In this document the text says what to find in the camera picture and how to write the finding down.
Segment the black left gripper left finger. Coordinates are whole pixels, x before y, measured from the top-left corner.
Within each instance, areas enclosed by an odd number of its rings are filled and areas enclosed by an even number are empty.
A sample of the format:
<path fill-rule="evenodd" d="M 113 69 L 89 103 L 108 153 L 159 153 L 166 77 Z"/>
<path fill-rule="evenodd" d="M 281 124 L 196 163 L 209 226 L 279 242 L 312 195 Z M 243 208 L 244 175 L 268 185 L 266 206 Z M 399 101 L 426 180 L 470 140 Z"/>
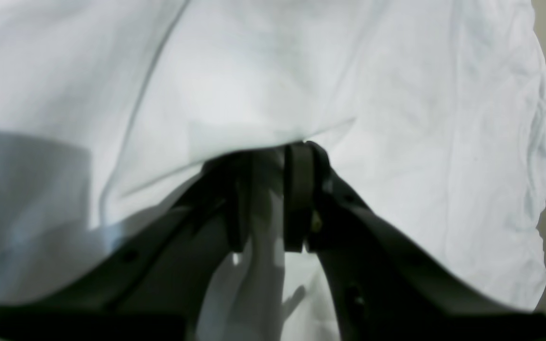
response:
<path fill-rule="evenodd" d="M 207 162 L 168 211 L 63 289 L 0 305 L 7 341 L 186 341 L 210 279 L 248 240 L 254 153 Z"/>

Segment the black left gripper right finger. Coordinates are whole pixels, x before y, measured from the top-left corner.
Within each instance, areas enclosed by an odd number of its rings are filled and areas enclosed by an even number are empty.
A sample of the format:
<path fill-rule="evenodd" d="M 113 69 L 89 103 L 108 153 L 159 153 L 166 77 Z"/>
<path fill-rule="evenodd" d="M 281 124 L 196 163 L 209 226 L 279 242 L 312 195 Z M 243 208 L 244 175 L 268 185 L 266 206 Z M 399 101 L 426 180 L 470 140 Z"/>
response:
<path fill-rule="evenodd" d="M 314 142 L 284 148 L 284 248 L 315 254 L 343 341 L 546 341 L 546 315 L 488 298 L 377 216 Z"/>

